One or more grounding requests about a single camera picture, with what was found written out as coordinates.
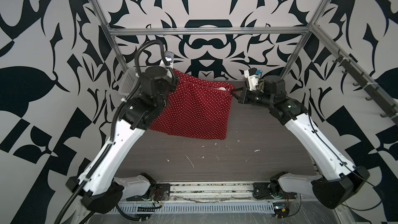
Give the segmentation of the olive green skirt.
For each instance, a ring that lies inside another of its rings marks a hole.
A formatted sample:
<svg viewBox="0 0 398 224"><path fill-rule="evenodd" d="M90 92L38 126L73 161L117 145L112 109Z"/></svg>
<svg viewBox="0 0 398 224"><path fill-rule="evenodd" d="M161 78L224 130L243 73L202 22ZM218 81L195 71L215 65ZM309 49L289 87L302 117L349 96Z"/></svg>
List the olive green skirt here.
<svg viewBox="0 0 398 224"><path fill-rule="evenodd" d="M263 79L259 79L258 80L258 84L256 86L256 89L258 91L264 92L264 80Z"/></svg>

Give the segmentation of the red polka dot skirt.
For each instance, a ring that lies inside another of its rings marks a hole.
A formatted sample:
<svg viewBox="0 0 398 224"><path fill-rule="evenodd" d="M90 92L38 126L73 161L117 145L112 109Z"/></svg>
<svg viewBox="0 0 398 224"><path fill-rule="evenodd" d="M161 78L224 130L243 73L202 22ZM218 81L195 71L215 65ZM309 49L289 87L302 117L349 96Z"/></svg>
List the red polka dot skirt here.
<svg viewBox="0 0 398 224"><path fill-rule="evenodd" d="M150 129L168 135L201 140L224 140L227 137L232 104L226 82L211 82L178 70L178 85L168 98L169 105L151 124Z"/></svg>

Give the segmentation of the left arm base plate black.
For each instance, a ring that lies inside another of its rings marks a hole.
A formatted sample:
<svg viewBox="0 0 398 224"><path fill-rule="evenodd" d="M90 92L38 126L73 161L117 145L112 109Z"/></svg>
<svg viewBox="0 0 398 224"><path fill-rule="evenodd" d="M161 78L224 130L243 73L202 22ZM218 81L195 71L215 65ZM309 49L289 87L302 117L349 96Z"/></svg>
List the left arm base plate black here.
<svg viewBox="0 0 398 224"><path fill-rule="evenodd" d="M171 184L160 183L150 186L147 192L143 196L137 197L137 200L145 201L152 199L154 201L163 201L169 198L170 192L171 192Z"/></svg>

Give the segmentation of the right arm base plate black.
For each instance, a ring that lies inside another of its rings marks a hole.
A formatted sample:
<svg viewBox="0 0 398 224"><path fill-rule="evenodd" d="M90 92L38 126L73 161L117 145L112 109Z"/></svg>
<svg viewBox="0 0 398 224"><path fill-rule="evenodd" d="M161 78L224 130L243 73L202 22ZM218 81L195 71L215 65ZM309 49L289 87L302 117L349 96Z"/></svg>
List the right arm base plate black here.
<svg viewBox="0 0 398 224"><path fill-rule="evenodd" d="M253 197L257 200L280 200L296 199L296 193L288 193L273 182L255 182L253 183Z"/></svg>

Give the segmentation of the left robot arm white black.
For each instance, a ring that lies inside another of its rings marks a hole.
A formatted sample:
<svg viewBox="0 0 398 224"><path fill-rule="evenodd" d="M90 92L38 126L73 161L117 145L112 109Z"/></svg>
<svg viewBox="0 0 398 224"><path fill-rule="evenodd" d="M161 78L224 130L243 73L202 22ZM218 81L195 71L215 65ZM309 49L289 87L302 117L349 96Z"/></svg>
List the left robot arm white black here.
<svg viewBox="0 0 398 224"><path fill-rule="evenodd" d="M88 167L67 181L73 198L81 196L87 210L105 214L121 200L149 198L154 192L156 182L146 173L129 178L115 175L133 145L167 107L177 84L172 68L152 66L141 73L137 86L117 109L109 139Z"/></svg>

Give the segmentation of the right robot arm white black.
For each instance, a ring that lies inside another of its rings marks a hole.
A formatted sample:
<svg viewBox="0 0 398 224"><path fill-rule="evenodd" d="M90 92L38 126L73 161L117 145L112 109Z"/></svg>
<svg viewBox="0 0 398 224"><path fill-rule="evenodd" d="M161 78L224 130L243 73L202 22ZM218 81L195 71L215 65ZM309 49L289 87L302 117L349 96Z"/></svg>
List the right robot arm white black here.
<svg viewBox="0 0 398 224"><path fill-rule="evenodd" d="M304 146L320 171L318 176L281 172L271 177L269 192L274 198L297 193L316 198L334 209L355 195L370 177L365 167L346 158L316 127L307 108L287 96L285 81L279 76L246 78L245 87L230 93L240 104L265 107Z"/></svg>

